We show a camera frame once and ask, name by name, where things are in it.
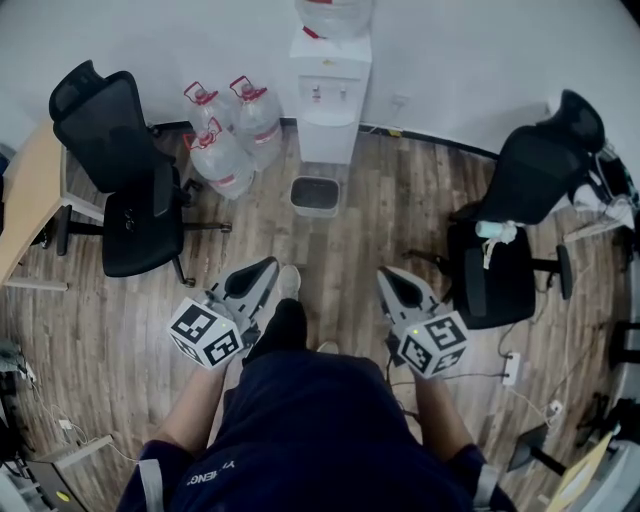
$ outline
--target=white wall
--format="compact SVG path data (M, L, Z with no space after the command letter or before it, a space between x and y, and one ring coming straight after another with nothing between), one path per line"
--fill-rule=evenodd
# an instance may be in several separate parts
M0 89L38 120L58 81L91 58L101 74L134 74L150 122L184 120L191 81L224 87L243 73L274 86L294 116L296 23L293 0L5 0ZM619 0L377 0L373 41L363 121L498 152L573 88L640 183L640 27ZM394 92L411 103L390 119Z
M0 87L0 147L19 148L35 127L35 121Z

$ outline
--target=sneaker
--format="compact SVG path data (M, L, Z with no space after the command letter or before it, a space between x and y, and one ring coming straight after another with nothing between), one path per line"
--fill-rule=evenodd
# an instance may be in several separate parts
M335 341L325 341L318 347L317 352L322 352L323 354L339 354L340 349Z
M301 282L300 272L298 272L298 269L294 265L286 265L283 267L278 277L280 300L298 300L298 291L300 290Z

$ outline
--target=desk leg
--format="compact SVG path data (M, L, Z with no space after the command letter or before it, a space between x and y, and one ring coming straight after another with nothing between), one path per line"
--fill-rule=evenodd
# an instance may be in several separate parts
M622 226L624 226L622 222L618 222L614 219L611 219L609 221L603 220L602 222L599 222L597 224L592 224L591 226L587 226L582 229L578 229L573 233L569 233L564 236L563 240L564 243L568 244L582 238L588 238L590 236L599 235L600 233L606 233L607 231L611 231L612 229L617 229Z
M91 204L89 201L80 199L70 192L63 192L62 206L71 206L74 211L104 223L104 210L102 208Z
M4 283L5 286L14 288L30 288L33 290L50 290L52 292L66 292L69 289L67 283L57 281L41 281L39 279L28 279L25 277L11 277Z
M55 465L60 470L68 468L69 466L72 466L76 462L81 461L85 457L88 457L92 453L97 452L103 446L107 446L108 444L111 444L111 443L113 443L113 437L111 437L111 435L102 437L100 439L96 439L95 441L89 444L86 444L79 450L67 455L66 457L63 457L57 460L55 462Z

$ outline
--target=wooden desk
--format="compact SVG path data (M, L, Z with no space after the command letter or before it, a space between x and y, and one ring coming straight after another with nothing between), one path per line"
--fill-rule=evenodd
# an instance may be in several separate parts
M67 190L66 150L44 121L4 173L4 231L0 235L0 285L64 291L67 283L11 278L20 258L61 206L100 222L104 212Z

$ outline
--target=chair seat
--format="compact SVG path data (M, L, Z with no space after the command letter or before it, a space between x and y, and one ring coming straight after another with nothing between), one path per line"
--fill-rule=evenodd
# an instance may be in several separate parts
M488 329L531 318L536 309L536 284L527 233L518 228L510 244L497 244L489 270L484 271L486 312L474 316L467 299L465 253L482 247L485 239L475 233L475 222L454 224L448 231L453 281L453 304L469 329Z
M175 203L164 215L154 217L152 181L145 180L107 198L102 244L107 276L149 272L180 255L183 245L181 207Z

